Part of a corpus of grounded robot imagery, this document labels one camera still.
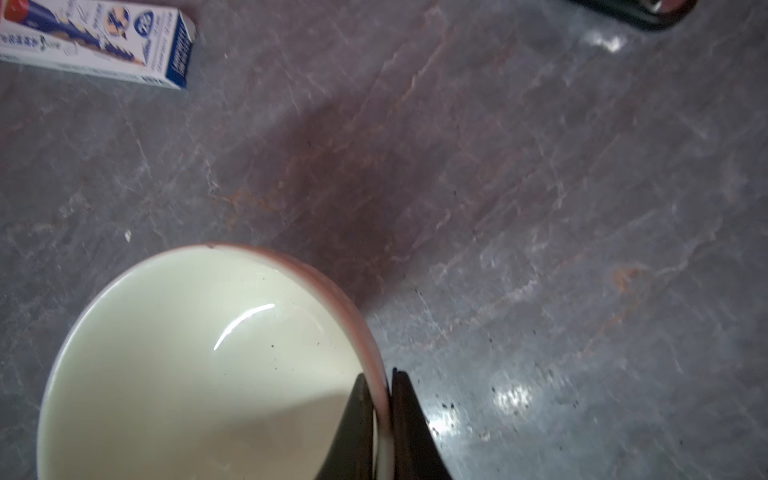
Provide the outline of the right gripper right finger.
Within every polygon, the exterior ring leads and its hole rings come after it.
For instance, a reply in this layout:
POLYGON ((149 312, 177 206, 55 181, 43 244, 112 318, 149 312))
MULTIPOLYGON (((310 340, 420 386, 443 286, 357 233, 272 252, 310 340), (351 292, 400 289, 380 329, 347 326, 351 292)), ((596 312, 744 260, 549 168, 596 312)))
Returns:
POLYGON ((392 371, 391 410, 395 478, 451 480, 410 377, 398 369, 392 371))

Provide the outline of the black stapler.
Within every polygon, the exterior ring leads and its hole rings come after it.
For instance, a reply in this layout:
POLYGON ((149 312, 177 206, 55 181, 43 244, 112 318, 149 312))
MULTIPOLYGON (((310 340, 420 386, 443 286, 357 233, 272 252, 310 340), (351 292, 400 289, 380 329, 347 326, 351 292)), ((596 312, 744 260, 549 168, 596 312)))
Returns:
POLYGON ((574 0, 574 3, 646 31, 679 24, 697 0, 574 0))

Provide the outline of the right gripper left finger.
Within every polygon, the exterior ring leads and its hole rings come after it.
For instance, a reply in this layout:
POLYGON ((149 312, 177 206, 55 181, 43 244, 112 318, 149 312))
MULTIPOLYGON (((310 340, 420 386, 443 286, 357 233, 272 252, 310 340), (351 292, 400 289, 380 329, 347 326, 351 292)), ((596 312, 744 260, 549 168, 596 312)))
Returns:
POLYGON ((366 378, 359 374, 316 480, 372 480, 374 406, 366 378))

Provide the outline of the cream bowl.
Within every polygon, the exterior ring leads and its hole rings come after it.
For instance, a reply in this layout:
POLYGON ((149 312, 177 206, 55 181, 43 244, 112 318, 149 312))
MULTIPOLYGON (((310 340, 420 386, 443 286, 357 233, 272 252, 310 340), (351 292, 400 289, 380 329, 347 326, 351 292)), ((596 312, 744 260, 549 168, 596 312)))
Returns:
POLYGON ((316 269, 260 248, 193 245, 121 274, 53 364, 41 479, 313 479, 355 385, 374 479, 395 475, 389 386, 365 320, 316 269))

